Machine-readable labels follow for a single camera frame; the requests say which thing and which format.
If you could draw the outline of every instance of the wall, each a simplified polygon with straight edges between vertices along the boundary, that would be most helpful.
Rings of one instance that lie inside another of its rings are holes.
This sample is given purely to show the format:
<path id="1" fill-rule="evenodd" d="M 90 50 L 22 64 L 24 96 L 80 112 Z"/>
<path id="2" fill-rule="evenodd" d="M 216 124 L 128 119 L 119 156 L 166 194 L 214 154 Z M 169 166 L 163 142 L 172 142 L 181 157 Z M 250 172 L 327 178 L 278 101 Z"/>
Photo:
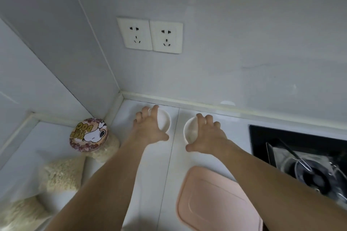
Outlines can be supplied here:
<path id="1" fill-rule="evenodd" d="M 81 2 L 122 90 L 347 121 L 347 0 Z M 126 49 L 116 16 L 183 22 L 183 53 Z"/>
<path id="2" fill-rule="evenodd" d="M 76 120 L 90 117 L 0 19 L 0 149 L 30 111 Z"/>
<path id="3" fill-rule="evenodd" d="M 1 17 L 95 117 L 119 88 L 78 0 L 0 0 Z"/>

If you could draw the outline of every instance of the cartoon dog lid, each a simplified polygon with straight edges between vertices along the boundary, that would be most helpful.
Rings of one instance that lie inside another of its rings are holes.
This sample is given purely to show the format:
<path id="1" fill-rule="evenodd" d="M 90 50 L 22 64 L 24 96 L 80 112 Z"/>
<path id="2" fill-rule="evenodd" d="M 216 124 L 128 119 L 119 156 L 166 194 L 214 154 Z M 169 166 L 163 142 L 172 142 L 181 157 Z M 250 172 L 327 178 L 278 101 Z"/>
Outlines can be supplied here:
<path id="1" fill-rule="evenodd" d="M 89 118 L 77 124 L 70 134 L 70 145 L 80 152 L 92 152 L 107 140 L 108 128 L 101 119 Z"/>

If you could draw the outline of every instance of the pink tray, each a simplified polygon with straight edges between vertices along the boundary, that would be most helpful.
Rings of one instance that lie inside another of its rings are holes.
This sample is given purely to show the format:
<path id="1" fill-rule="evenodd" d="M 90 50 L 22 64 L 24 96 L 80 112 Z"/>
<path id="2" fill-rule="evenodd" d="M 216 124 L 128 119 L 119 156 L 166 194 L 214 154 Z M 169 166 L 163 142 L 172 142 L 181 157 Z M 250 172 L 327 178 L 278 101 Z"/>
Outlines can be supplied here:
<path id="1" fill-rule="evenodd" d="M 176 213 L 196 231 L 260 231 L 263 227 L 262 219 L 238 183 L 198 166 L 187 172 Z"/>

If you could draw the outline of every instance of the cartoon dog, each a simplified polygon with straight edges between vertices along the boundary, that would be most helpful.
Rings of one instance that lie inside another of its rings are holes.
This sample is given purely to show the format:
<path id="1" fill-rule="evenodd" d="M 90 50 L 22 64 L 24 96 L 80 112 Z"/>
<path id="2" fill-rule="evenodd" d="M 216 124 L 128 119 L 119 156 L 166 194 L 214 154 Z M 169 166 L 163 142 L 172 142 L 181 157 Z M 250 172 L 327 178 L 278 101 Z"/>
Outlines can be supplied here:
<path id="1" fill-rule="evenodd" d="M 92 132 L 88 132 L 84 135 L 83 141 L 91 141 L 97 143 L 106 134 L 106 124 L 104 122 L 99 123 L 98 128 Z"/>

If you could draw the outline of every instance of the countertop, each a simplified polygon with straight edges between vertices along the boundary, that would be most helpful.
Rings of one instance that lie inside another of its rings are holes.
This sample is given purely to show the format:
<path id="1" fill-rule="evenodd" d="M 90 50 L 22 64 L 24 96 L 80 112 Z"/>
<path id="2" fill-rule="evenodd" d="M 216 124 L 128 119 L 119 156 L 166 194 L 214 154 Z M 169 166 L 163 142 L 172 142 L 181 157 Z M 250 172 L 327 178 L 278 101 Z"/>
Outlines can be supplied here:
<path id="1" fill-rule="evenodd" d="M 127 138 L 135 113 L 144 106 L 154 104 L 124 100 L 113 123 L 111 130 L 121 143 Z M 183 127 L 188 119 L 198 112 L 170 106 L 160 106 L 171 116 L 171 127 L 168 131 L 169 140 L 149 145 L 142 156 L 137 171 L 134 190 L 129 209 L 124 220 L 123 229 L 127 230 L 190 230 L 176 216 L 176 198 L 181 183 L 194 165 L 206 167 L 229 179 L 235 180 L 227 168 L 215 157 L 200 153 L 187 153 L 183 139 Z M 289 126 L 280 123 L 267 123 L 223 115 L 212 114 L 214 120 L 221 123 L 227 137 L 245 151 L 252 153 L 249 124 L 270 128 L 302 132 L 347 140 L 347 135 L 325 132 L 319 128 L 306 128 L 301 124 Z M 37 168 L 45 162 L 58 158 L 78 155 L 68 144 L 68 136 L 72 128 L 40 122 L 32 130 L 26 140 L 13 154 L 6 165 L 0 170 L 0 197 L 6 190 L 24 179 L 32 178 Z M 85 183 L 102 164 L 87 158 L 83 172 Z M 53 213 L 59 212 L 72 198 L 74 192 L 61 194 L 41 194 L 45 206 Z"/>

